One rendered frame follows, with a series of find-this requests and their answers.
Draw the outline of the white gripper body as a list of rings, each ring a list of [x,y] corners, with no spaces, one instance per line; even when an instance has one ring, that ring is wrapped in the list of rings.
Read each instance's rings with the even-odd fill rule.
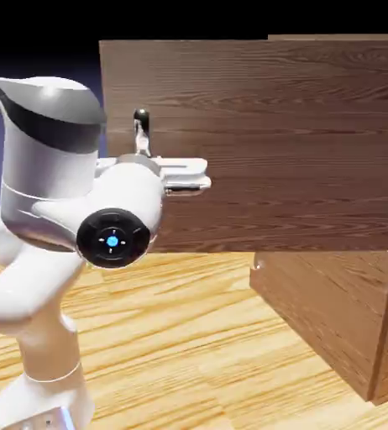
[[[212,186],[207,161],[202,158],[159,158],[167,196],[196,196]]]

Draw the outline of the large brown wooden door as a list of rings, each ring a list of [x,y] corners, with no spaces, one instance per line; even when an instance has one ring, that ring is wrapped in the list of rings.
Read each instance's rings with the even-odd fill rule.
[[[388,40],[105,40],[107,152],[207,160],[157,252],[388,249]]]

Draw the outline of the small brown wooden door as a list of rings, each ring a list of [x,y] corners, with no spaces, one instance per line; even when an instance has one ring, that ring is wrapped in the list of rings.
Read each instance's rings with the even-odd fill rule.
[[[258,252],[251,287],[364,400],[388,401],[388,250]]]

